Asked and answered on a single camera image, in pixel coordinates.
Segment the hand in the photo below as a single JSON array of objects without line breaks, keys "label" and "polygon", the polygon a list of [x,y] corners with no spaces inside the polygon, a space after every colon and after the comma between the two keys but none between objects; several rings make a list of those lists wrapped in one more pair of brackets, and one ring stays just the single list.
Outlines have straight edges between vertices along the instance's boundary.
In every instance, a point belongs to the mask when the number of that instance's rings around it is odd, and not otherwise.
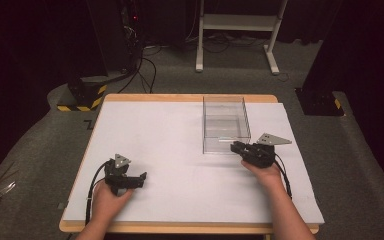
[{"label": "hand", "polygon": [[263,185],[267,190],[271,190],[277,187],[281,187],[282,189],[284,188],[280,175],[280,170],[276,166],[276,164],[273,164],[268,168],[258,168],[244,160],[242,160],[241,163],[245,168],[247,168],[255,175],[258,182]]},{"label": "hand", "polygon": [[117,197],[105,181],[100,181],[93,191],[91,221],[109,224],[126,205],[133,191],[134,189],[128,189],[122,196]]}]

